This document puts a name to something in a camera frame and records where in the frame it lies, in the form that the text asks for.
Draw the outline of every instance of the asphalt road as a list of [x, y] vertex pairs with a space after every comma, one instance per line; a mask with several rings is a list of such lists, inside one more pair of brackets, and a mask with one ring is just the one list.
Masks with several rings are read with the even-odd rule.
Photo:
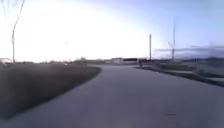
[[5, 128], [223, 128], [223, 88], [126, 66], [18, 115]]

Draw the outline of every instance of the tree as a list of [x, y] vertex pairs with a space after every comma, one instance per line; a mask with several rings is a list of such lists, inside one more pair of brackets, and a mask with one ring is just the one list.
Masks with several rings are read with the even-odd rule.
[[13, 15], [13, 11], [18, 11], [18, 13], [15, 13], [15, 20], [12, 19], [12, 21], [9, 20], [10, 25], [10, 39], [12, 42], [12, 52], [13, 52], [13, 63], [15, 62], [15, 29], [17, 26], [17, 23], [19, 21], [23, 5], [25, 3], [25, 0], [1, 0], [1, 4], [3, 6], [5, 17], [8, 18], [10, 15]]

